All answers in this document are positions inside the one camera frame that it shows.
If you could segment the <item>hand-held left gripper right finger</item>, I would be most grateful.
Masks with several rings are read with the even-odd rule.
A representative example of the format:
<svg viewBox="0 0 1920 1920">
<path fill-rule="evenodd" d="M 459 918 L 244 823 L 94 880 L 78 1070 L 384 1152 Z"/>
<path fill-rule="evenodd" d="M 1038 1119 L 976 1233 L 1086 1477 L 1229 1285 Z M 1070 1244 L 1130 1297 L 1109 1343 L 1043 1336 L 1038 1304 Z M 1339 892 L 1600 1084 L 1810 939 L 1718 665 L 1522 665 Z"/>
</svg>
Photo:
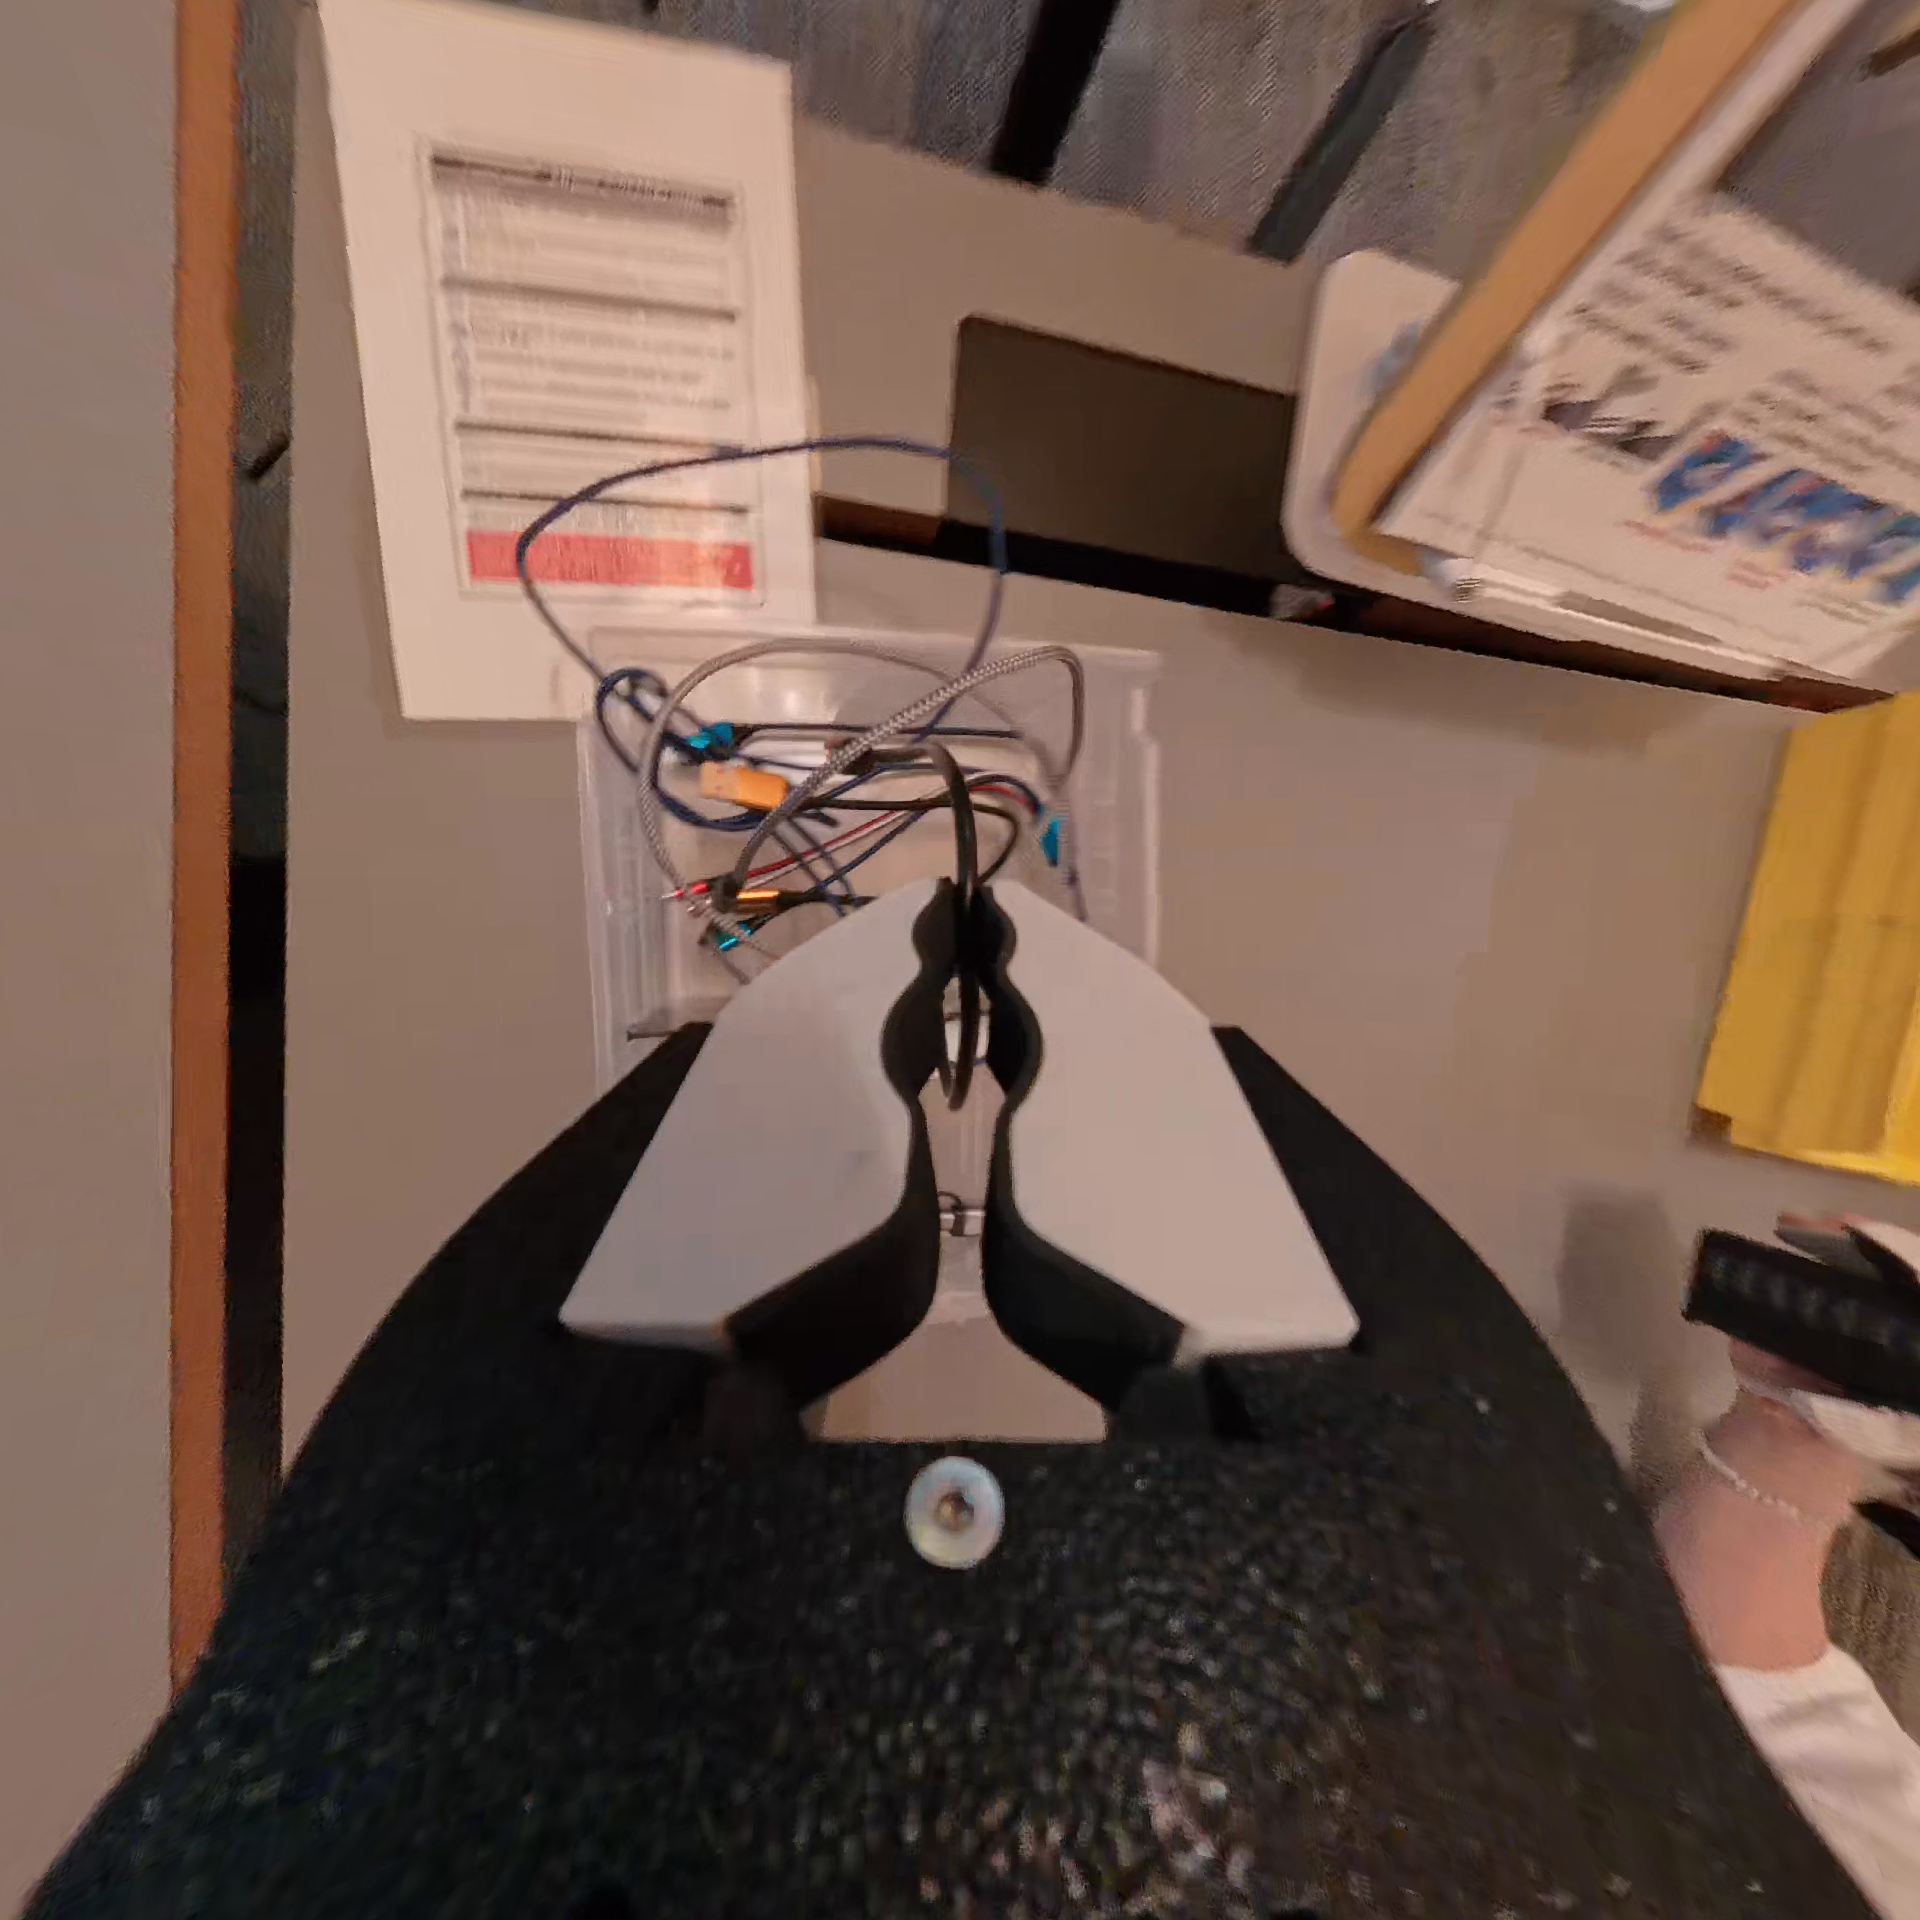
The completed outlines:
<svg viewBox="0 0 1920 1920">
<path fill-rule="evenodd" d="M 1357 1312 L 1211 1021 L 1020 883 L 969 939 L 1000 1088 L 981 1278 L 1020 1352 L 1123 1412 L 1204 1406 L 1222 1359 L 1346 1351 Z"/>
</svg>

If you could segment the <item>white laminated checklist sheet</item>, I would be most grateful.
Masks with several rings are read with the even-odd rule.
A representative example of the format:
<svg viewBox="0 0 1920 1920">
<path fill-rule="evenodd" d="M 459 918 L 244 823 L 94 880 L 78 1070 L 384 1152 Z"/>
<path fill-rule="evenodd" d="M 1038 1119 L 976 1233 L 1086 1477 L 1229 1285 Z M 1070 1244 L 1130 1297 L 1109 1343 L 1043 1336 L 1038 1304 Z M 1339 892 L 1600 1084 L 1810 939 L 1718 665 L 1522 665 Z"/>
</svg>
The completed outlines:
<svg viewBox="0 0 1920 1920">
<path fill-rule="evenodd" d="M 500 4 L 318 4 L 400 713 L 586 710 L 579 640 L 810 624 L 794 77 Z"/>
</svg>

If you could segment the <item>person's right forearm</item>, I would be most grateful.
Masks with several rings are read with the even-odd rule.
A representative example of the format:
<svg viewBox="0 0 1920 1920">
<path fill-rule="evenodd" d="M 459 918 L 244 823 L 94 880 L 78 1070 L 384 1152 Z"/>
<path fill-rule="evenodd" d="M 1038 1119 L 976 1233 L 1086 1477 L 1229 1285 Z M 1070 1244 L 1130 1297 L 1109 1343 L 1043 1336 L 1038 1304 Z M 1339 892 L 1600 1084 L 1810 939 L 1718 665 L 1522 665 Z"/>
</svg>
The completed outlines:
<svg viewBox="0 0 1920 1920">
<path fill-rule="evenodd" d="M 1692 1631 L 1715 1667 L 1794 1669 L 1832 1644 L 1821 1576 L 1837 1524 L 1806 1524 L 1741 1485 L 1705 1436 L 1653 1517 Z"/>
</svg>

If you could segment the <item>clear plastic bin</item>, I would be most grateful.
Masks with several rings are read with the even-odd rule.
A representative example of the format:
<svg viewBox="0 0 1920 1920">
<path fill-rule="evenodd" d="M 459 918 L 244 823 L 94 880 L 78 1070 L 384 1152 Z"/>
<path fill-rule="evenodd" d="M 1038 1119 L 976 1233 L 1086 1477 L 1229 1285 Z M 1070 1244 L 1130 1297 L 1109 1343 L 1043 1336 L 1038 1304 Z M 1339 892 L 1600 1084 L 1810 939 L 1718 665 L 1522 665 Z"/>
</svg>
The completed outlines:
<svg viewBox="0 0 1920 1920">
<path fill-rule="evenodd" d="M 834 773 L 754 846 L 733 925 L 709 894 L 754 836 L 764 797 L 796 791 L 841 740 L 932 694 L 963 638 L 830 633 L 747 640 L 704 668 L 693 631 L 605 631 L 617 671 L 581 729 L 584 876 L 596 1084 L 611 1088 L 685 1021 L 878 896 L 955 876 L 952 788 L 925 759 Z M 1162 933 L 1164 659 L 1077 644 L 944 696 L 909 735 L 944 749 L 976 806 L 982 880 L 1020 880 L 1154 960 Z"/>
</svg>

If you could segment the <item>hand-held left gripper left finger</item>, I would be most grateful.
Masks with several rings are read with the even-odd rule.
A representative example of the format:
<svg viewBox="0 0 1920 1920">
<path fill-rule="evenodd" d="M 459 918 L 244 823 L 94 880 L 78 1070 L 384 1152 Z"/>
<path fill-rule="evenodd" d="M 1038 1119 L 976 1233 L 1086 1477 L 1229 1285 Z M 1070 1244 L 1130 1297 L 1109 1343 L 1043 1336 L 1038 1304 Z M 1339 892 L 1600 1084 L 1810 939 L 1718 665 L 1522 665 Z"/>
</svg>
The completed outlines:
<svg viewBox="0 0 1920 1920">
<path fill-rule="evenodd" d="M 901 1347 L 940 1278 L 925 1084 L 957 887 L 913 880 L 773 961 L 669 1097 L 561 1320 L 821 1401 Z"/>
</svg>

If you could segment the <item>person's right hand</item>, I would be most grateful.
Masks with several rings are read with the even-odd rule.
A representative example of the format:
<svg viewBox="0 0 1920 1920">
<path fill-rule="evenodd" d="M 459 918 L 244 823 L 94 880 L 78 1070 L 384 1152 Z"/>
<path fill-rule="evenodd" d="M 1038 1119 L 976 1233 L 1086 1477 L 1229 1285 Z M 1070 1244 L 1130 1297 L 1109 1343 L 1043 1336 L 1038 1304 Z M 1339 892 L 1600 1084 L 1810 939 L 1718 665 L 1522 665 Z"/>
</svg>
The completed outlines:
<svg viewBox="0 0 1920 1920">
<path fill-rule="evenodd" d="M 1702 1445 L 1741 1485 L 1790 1509 L 1802 1523 L 1845 1523 L 1866 1492 L 1866 1462 L 1819 1428 L 1804 1406 L 1837 1387 L 1806 1367 L 1738 1336 L 1726 1343 L 1736 1397 L 1705 1431 Z"/>
</svg>

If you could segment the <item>yellow plastic bin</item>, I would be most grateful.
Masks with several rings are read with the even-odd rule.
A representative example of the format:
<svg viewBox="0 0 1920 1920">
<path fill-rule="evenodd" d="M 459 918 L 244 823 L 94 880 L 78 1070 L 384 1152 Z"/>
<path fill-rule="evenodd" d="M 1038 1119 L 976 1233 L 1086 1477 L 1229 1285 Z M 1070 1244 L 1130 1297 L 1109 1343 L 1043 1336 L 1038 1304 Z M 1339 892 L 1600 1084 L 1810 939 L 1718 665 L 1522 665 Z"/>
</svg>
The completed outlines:
<svg viewBox="0 0 1920 1920">
<path fill-rule="evenodd" d="M 1781 1160 L 1917 1183 L 1917 694 L 1782 749 L 1696 1126 Z"/>
</svg>

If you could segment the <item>wooden display board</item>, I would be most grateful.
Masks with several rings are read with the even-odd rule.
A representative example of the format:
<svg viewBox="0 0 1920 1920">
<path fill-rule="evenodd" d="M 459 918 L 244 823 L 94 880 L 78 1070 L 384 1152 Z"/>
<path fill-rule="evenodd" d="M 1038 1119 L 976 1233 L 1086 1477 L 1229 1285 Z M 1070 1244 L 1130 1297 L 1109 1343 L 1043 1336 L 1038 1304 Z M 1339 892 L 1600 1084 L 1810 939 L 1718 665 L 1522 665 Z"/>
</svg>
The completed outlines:
<svg viewBox="0 0 1920 1920">
<path fill-rule="evenodd" d="M 1621 236 L 1731 203 L 1833 268 L 1916 301 L 1916 4 L 1672 4 L 1625 79 L 1360 421 L 1329 507 L 1350 552 L 1416 572 L 1418 475 L 1529 336 L 1570 329 L 1579 273 Z"/>
</svg>

